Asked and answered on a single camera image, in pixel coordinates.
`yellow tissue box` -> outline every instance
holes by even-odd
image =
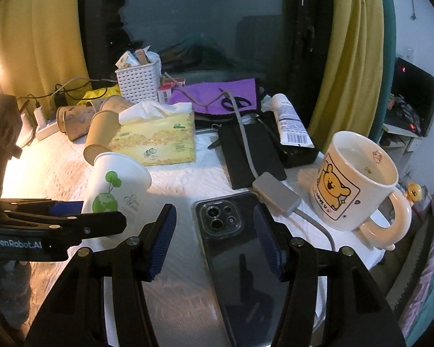
[[[194,162],[194,113],[143,122],[133,120],[121,126],[109,148],[143,165]]]

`paper cup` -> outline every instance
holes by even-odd
[[[82,214],[120,211],[133,224],[151,186],[148,170],[130,156],[102,153],[95,158]]]
[[[67,111],[73,111],[73,110],[80,110],[81,108],[85,108],[84,105],[68,105],[66,107],[59,107],[56,112],[56,122],[58,123],[58,128],[61,132],[66,133],[66,127],[64,126],[64,112]]]
[[[63,124],[70,141],[74,141],[88,133],[90,121],[94,115],[95,110],[93,107],[84,107],[64,112]]]
[[[107,99],[95,99],[95,100],[91,100],[88,101],[86,106],[88,107],[93,107],[93,109],[95,110],[95,112],[100,112],[101,111],[101,106],[103,105],[103,103],[106,101]]]
[[[119,115],[116,112],[100,111],[93,116],[84,148],[87,163],[93,165],[97,155],[110,151],[109,143],[120,127]]]
[[[107,98],[107,100],[101,106],[101,110],[110,110],[121,113],[127,108],[130,108],[132,105],[134,104],[131,101],[125,100],[123,97],[120,97],[118,95],[113,95],[112,97]]]

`teal curtain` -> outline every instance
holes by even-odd
[[[396,22],[394,0],[383,0],[384,7],[384,53],[383,53],[383,79],[381,81],[380,97],[374,115],[368,138],[377,142],[381,136],[381,129],[386,115],[387,103],[391,93],[392,79],[394,78]]]

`brown paper cup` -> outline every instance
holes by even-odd
[[[95,109],[91,106],[64,112],[63,124],[70,141],[88,133],[90,121],[94,115]]]
[[[68,105],[66,107],[59,107],[56,112],[56,122],[58,123],[58,128],[62,133],[66,133],[66,127],[64,126],[64,112],[67,111],[73,111],[73,110],[80,110],[82,108],[85,108],[84,105]]]
[[[133,103],[131,101],[125,100],[123,97],[118,95],[113,95],[106,99],[106,101],[101,106],[102,111],[114,111],[117,113],[121,113],[125,111],[127,108],[131,107]]]
[[[87,163],[93,165],[97,155],[110,151],[109,143],[120,127],[116,112],[103,110],[93,116],[84,149]]]
[[[92,106],[95,109],[95,112],[101,111],[101,106],[107,99],[95,99],[87,102],[87,106]]]

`white mug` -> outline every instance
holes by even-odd
[[[339,231],[360,228],[367,240],[380,249],[392,250],[411,222],[411,207],[395,185],[398,172],[392,159],[373,141],[353,132],[333,136],[311,186],[316,214]],[[389,197],[395,210],[387,228],[367,220]]]

